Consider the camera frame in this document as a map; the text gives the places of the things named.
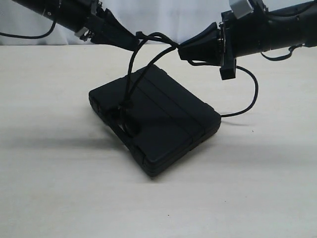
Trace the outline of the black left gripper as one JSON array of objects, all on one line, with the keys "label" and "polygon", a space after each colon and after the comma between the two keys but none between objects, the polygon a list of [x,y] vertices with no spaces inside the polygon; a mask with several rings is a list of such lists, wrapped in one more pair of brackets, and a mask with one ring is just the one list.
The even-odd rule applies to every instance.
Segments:
[{"label": "black left gripper", "polygon": [[138,38],[121,25],[108,8],[101,7],[91,10],[75,36],[84,42],[90,39],[93,44],[113,45],[128,51],[135,51],[139,45]]}]

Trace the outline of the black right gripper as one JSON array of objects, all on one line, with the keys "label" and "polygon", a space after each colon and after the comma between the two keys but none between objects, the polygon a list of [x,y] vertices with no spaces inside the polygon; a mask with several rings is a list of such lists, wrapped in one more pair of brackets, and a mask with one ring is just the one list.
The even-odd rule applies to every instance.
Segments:
[{"label": "black right gripper", "polygon": [[213,22],[204,31],[179,45],[181,60],[202,61],[220,66],[222,80],[236,77],[236,57],[231,41],[231,25],[236,20],[232,11],[221,13],[222,21]]}]

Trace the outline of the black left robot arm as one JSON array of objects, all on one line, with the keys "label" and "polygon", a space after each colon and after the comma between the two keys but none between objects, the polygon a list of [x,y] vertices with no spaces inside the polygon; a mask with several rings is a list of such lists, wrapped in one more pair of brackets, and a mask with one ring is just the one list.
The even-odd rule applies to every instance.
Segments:
[{"label": "black left robot arm", "polygon": [[100,0],[16,0],[17,4],[56,21],[82,41],[134,51],[138,38]]}]

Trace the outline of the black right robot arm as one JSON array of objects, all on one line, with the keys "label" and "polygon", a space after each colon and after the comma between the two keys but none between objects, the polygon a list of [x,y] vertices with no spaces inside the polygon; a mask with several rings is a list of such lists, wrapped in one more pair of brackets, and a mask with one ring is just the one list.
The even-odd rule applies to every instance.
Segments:
[{"label": "black right robot arm", "polygon": [[178,54],[189,63],[218,66],[222,80],[236,77],[238,57],[282,48],[317,45],[315,0],[269,11],[262,0],[231,0],[221,21],[180,44]]}]

